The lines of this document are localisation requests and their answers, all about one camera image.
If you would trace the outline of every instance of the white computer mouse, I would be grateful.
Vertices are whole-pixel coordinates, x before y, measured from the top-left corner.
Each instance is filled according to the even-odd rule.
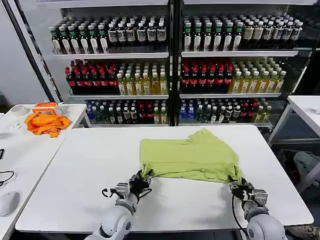
[[[19,205],[20,193],[10,191],[0,196],[0,216],[6,217]]]

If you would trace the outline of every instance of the white wall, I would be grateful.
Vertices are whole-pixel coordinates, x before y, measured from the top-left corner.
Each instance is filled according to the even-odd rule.
[[[0,1],[0,95],[9,104],[49,101]]]

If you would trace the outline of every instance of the white desk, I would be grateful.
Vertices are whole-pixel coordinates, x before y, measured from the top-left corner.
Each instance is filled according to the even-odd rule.
[[[299,117],[302,118],[302,120],[320,137],[320,114],[317,114],[317,110],[320,111],[320,96],[289,96],[287,99],[289,104],[286,106],[281,118],[268,139],[269,145],[272,146],[277,133],[285,126],[293,111],[295,111]],[[316,165],[305,178],[300,180],[296,189],[299,193],[303,192],[316,178],[319,177],[319,175],[320,163]]]
[[[54,156],[15,227],[25,232],[92,233],[114,200],[101,190],[140,168],[142,139],[186,139],[201,126],[73,129]],[[314,221],[268,144],[253,125],[206,126],[239,156],[244,176],[269,193],[267,207],[284,225]],[[156,177],[134,215],[134,232],[237,229],[227,184]],[[236,215],[247,225],[239,200]]]
[[[20,193],[18,208],[11,215],[0,217],[0,239],[9,239],[20,213],[67,133],[79,125],[85,116],[88,118],[85,104],[62,104],[60,107],[71,123],[58,137],[53,138],[50,138],[49,134],[34,135],[27,130],[24,120],[32,113],[31,110],[19,117],[13,116],[9,111],[0,118],[0,149],[5,149],[3,159],[0,159],[0,171],[11,170],[16,173],[12,181],[0,188],[0,195],[10,191]],[[14,121],[19,121],[22,127],[10,130],[9,127]],[[7,177],[0,174],[1,180]]]

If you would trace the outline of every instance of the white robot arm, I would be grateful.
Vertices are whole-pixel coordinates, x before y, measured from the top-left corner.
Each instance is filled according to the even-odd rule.
[[[107,196],[108,189],[102,190],[102,194],[109,198],[113,194],[118,196],[115,205],[108,209],[100,228],[89,235],[86,240],[123,240],[132,228],[133,215],[137,210],[137,204],[143,196],[152,191],[152,170],[143,178],[141,170],[133,175],[128,183],[119,182],[115,188],[111,188],[111,195]]]
[[[234,181],[229,184],[232,193],[232,213],[240,229],[251,240],[288,240],[281,222],[269,215],[265,206],[268,194],[263,189],[255,189],[250,182],[242,178],[241,185]],[[234,198],[242,201],[244,219],[248,221],[246,231],[240,226],[234,208]]]

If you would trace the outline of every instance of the mouse cable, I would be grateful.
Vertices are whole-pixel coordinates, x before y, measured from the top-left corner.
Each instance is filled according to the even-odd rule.
[[[245,234],[248,238],[250,238],[249,235],[248,235],[248,233],[247,233],[247,231],[240,225],[240,223],[239,223],[239,221],[238,221],[238,219],[237,219],[237,217],[236,217],[236,213],[235,213],[235,203],[234,203],[234,201],[235,201],[235,195],[233,194],[233,195],[232,195],[232,202],[231,202],[231,204],[232,204],[232,214],[233,214],[234,220],[235,220],[236,224],[239,226],[240,230],[241,230],[242,232],[244,232],[244,234]]]
[[[7,174],[7,173],[11,173],[12,175],[11,175],[9,178],[7,178],[6,180],[0,181],[0,187],[2,187],[2,185],[3,185],[5,182],[7,182],[7,181],[9,181],[10,179],[12,179],[12,177],[15,175],[15,172],[14,172],[14,171],[0,171],[0,174]]]

